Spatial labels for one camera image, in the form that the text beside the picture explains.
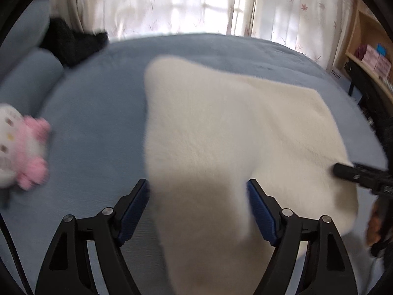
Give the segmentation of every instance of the folded cloth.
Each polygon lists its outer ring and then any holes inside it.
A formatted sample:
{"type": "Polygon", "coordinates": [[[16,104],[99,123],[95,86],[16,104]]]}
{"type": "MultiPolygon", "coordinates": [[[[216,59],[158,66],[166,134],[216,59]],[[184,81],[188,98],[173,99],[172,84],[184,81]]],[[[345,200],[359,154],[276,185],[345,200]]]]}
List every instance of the folded cloth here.
{"type": "Polygon", "coordinates": [[[106,32],[76,32],[63,19],[52,18],[40,47],[51,51],[63,65],[73,67],[101,50],[107,41],[106,32]]]}
{"type": "Polygon", "coordinates": [[[148,66],[145,91],[154,221],[177,295],[254,293],[272,247],[250,210],[250,178],[281,207],[351,229],[356,187],[331,176],[350,162],[317,91],[174,57],[148,66]]]}

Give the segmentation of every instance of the plush toy's face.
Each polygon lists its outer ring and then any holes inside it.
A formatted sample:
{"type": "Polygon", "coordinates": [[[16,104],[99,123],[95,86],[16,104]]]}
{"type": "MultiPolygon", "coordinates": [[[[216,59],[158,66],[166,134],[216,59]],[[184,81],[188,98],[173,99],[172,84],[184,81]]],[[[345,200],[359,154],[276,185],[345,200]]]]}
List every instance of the plush toy's face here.
{"type": "Polygon", "coordinates": [[[0,104],[0,187],[4,187],[14,173],[15,137],[21,120],[15,108],[0,104]]]}

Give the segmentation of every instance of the blue bed sheet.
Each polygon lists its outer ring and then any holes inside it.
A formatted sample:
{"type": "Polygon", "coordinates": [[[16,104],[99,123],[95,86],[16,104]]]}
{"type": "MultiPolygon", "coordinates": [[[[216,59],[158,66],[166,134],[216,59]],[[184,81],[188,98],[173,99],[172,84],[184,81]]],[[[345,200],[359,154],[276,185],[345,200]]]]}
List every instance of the blue bed sheet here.
{"type": "MultiPolygon", "coordinates": [[[[316,63],[282,45],[251,38],[190,34],[110,44],[68,70],[47,99],[41,116],[53,129],[48,154],[50,178],[30,192],[14,192],[1,210],[22,264],[35,286],[51,238],[65,214],[97,214],[129,193],[145,176],[143,136],[146,100],[143,74],[156,56],[171,54],[215,69],[248,74],[319,92],[330,108],[352,161],[385,167],[381,146],[356,104],[316,63]]],[[[361,287],[370,258],[363,248],[373,197],[359,189],[359,216],[345,241],[361,287]]],[[[89,245],[100,294],[106,294],[94,247],[89,245]]],[[[149,206],[122,252],[143,295],[173,294],[149,206]]],[[[16,276],[0,237],[0,256],[16,276]]],[[[295,293],[301,262],[288,294],[295,293]]]]}

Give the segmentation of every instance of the white curtain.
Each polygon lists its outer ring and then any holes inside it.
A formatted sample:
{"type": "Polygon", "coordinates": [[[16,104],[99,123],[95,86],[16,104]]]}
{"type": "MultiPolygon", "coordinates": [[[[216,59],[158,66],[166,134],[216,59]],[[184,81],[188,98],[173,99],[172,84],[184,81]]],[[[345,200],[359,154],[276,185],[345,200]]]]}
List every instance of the white curtain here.
{"type": "Polygon", "coordinates": [[[53,13],[80,31],[111,40],[212,32],[281,43],[324,68],[348,31],[352,0],[51,0],[53,13]]]}

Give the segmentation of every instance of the blue pillow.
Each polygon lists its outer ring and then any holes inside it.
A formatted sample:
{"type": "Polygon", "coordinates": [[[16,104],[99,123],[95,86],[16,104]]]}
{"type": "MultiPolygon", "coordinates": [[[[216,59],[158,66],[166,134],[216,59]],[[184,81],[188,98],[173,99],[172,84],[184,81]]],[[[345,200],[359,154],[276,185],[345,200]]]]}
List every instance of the blue pillow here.
{"type": "Polygon", "coordinates": [[[42,42],[49,25],[49,0],[33,0],[0,46],[0,83],[18,61],[42,42]]]}
{"type": "Polygon", "coordinates": [[[22,115],[36,116],[63,70],[52,53],[33,49],[4,78],[0,85],[0,103],[12,105],[22,115]]]}

